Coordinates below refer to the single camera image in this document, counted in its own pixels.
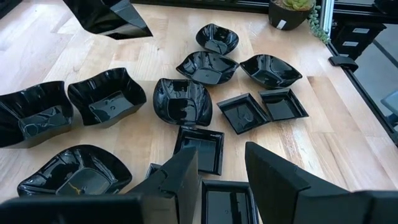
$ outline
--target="white label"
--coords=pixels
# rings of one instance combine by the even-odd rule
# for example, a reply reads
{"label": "white label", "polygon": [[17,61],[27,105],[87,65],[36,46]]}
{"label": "white label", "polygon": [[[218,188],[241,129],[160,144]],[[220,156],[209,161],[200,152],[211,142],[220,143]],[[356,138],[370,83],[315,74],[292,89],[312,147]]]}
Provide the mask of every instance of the white label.
{"label": "white label", "polygon": [[281,21],[279,21],[278,26],[276,27],[276,29],[282,29],[286,24],[286,21],[284,21],[283,19]]}
{"label": "white label", "polygon": [[353,32],[358,33],[358,34],[367,34],[369,32],[369,29],[365,28],[355,28]]}
{"label": "white label", "polygon": [[346,41],[343,43],[343,46],[348,46],[348,47],[356,47],[358,45],[358,42],[352,42],[352,41]]}

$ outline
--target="light wood surface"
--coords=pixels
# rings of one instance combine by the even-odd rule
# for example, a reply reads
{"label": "light wood surface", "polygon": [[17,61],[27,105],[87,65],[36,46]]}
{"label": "light wood surface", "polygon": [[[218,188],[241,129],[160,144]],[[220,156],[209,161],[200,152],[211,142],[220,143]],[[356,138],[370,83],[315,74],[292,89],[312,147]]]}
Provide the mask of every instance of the light wood surface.
{"label": "light wood surface", "polygon": [[137,113],[108,129],[83,127],[76,112],[69,133],[30,149],[0,149],[0,201],[17,196],[21,180],[77,144],[102,147],[127,165],[134,177],[123,192],[143,180],[151,162],[170,159],[178,126],[154,113],[154,86],[162,77],[184,78],[175,67],[201,50],[195,35],[211,22],[239,35],[238,47],[228,55],[233,60],[270,54],[294,66],[303,78],[291,89],[310,117],[269,123],[237,136],[216,103],[247,92],[260,103],[257,91],[262,90],[239,68],[229,82],[208,87],[213,119],[205,129],[224,132],[225,143],[223,175],[204,178],[246,181],[244,144],[254,141],[345,189],[396,189],[397,148],[342,69],[329,64],[331,53],[308,25],[284,32],[271,27],[264,14],[135,7],[153,37],[116,41],[90,34],[62,1],[53,0],[24,1],[0,20],[0,94],[54,80],[64,80],[67,86],[109,68],[126,67],[148,99]]}

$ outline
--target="small black clip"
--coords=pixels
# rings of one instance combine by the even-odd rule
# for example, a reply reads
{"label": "small black clip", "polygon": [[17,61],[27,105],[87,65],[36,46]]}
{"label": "small black clip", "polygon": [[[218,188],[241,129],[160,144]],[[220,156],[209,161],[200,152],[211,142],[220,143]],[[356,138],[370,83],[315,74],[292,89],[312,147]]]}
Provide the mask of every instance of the small black clip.
{"label": "small black clip", "polygon": [[329,62],[332,66],[340,66],[343,68],[350,69],[355,72],[358,69],[358,64],[352,58],[344,56],[334,56],[329,58]]}

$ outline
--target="green plant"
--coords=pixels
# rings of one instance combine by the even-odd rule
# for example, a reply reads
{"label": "green plant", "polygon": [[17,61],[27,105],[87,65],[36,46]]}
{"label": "green plant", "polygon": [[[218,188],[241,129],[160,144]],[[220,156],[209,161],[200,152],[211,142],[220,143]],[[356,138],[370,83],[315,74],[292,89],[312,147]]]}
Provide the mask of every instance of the green plant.
{"label": "green plant", "polygon": [[328,34],[320,27],[319,24],[319,13],[321,6],[315,6],[308,17],[308,23],[310,24],[311,32],[315,37],[318,37],[323,43],[327,44],[330,42]]}
{"label": "green plant", "polygon": [[293,10],[307,11],[313,7],[314,0],[283,0],[283,3]]}

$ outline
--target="black pot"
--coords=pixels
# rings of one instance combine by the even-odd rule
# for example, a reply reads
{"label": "black pot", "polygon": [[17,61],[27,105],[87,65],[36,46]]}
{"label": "black pot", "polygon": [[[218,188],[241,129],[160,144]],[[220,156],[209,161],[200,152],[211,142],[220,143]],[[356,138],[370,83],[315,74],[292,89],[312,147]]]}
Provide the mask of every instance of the black pot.
{"label": "black pot", "polygon": [[374,6],[383,14],[398,14],[398,0],[374,0]]}
{"label": "black pot", "polygon": [[269,1],[269,22],[273,27],[281,30],[292,30],[298,27],[312,11],[293,11],[278,6],[272,0]]}

